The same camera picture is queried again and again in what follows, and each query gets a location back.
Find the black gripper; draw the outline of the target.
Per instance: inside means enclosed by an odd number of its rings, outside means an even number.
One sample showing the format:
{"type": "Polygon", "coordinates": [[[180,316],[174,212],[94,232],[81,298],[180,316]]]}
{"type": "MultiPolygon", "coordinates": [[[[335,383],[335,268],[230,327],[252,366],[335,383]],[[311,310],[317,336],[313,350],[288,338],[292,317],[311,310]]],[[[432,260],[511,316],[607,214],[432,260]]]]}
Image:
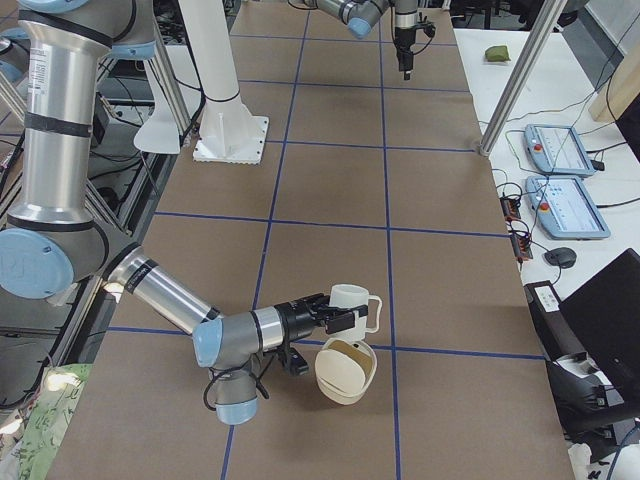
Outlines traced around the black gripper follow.
{"type": "Polygon", "coordinates": [[[353,327],[353,314],[341,313],[327,317],[330,296],[314,294],[274,306],[283,327],[283,343],[310,336],[315,328],[325,327],[327,334],[336,334],[353,327]]]}
{"type": "Polygon", "coordinates": [[[410,80],[414,66],[412,47],[416,42],[416,23],[395,26],[393,38],[397,52],[398,69],[402,70],[404,80],[410,80]]]}

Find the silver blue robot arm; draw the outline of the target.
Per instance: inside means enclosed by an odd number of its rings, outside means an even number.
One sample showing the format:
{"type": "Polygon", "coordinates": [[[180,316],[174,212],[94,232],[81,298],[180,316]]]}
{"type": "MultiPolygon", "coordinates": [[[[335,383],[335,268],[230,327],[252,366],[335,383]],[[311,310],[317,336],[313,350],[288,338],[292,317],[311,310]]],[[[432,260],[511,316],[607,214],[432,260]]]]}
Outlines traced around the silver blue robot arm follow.
{"type": "Polygon", "coordinates": [[[1,233],[1,285],[43,299],[98,274],[121,285],[193,340],[211,375],[205,406],[228,425],[252,419],[266,392],[258,356],[274,351],[294,374],[306,372],[291,342],[321,327],[344,331],[365,308],[334,307],[318,293],[223,315],[85,206],[98,64],[104,57],[149,59],[155,52],[148,1],[24,1],[30,39],[22,195],[1,233]]]}
{"type": "Polygon", "coordinates": [[[423,17],[419,13],[418,1],[383,0],[304,0],[288,1],[296,9],[319,10],[344,24],[351,34],[364,39],[383,15],[393,9],[391,14],[392,39],[396,50],[398,70],[408,81],[414,68],[415,53],[412,47],[416,43],[417,31],[424,28],[423,17]]]}

